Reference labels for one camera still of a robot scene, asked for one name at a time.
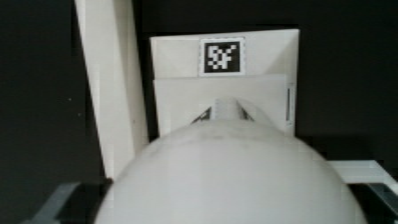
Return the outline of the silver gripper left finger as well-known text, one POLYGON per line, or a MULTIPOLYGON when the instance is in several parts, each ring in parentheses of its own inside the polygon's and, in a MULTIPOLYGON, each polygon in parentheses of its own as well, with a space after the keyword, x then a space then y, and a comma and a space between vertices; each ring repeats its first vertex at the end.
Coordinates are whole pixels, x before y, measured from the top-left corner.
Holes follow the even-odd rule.
POLYGON ((78 183, 59 185, 34 217, 22 221, 20 224, 62 224, 59 215, 77 188, 78 183))

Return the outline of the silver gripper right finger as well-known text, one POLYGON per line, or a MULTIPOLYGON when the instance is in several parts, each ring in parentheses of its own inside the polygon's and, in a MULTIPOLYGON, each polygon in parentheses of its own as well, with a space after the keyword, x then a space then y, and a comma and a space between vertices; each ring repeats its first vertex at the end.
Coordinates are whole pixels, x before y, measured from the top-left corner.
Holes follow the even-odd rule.
POLYGON ((370 224, 398 224, 398 195, 382 183, 366 185, 370 191, 368 211, 370 224))

